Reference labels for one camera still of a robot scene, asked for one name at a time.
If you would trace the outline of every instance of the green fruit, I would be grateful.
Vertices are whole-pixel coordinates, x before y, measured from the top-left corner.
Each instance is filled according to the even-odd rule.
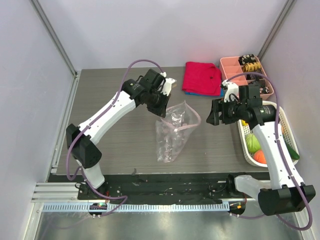
[[[258,142],[258,139],[256,138],[256,136],[251,133],[248,134],[245,137],[245,143],[246,146],[248,148],[249,153],[254,154],[255,152],[257,152],[258,150],[261,149],[260,143]]]
[[[288,149],[291,159],[299,160],[300,159],[299,154],[289,145],[289,143],[287,143],[286,141],[284,142],[285,142],[286,148]]]

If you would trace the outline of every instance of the white cable tray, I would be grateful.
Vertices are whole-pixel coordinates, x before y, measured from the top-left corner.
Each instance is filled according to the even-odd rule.
[[[43,206],[42,212],[88,212],[93,202],[47,202]],[[117,204],[107,204],[107,210],[90,210],[90,212],[108,212],[114,209]],[[133,205],[124,204],[116,212],[217,212],[229,211],[229,202],[221,204],[206,205]]]

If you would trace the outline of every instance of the white wall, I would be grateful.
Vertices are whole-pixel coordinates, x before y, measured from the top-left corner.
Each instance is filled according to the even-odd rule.
[[[285,0],[40,0],[77,70],[258,54]]]
[[[18,240],[73,78],[29,1],[1,1],[0,16],[0,238]]]
[[[262,60],[297,142],[297,169],[317,192],[311,202],[314,230],[320,227],[319,12],[320,1],[297,1]]]

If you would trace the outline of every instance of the tabletop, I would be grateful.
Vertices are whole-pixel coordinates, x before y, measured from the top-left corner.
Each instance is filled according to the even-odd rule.
[[[138,79],[149,67],[132,68],[127,79]],[[125,68],[85,69],[81,71],[69,123],[78,125],[102,108],[119,88]],[[169,78],[177,80],[171,91],[168,107],[186,101],[201,117],[183,150],[173,162],[157,161],[156,121],[160,117],[140,105],[121,118],[100,140],[100,160],[103,174],[155,173],[228,173],[264,172],[267,168],[246,162],[236,123],[213,126],[206,123],[213,97],[186,95],[182,91],[184,67],[164,67]],[[66,141],[63,143],[57,174],[66,174]],[[70,161],[70,170],[77,167]]]

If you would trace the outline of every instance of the red cloth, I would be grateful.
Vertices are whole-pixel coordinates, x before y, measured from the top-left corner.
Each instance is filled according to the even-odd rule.
[[[221,71],[213,63],[188,61],[182,90],[199,95],[220,96]]]

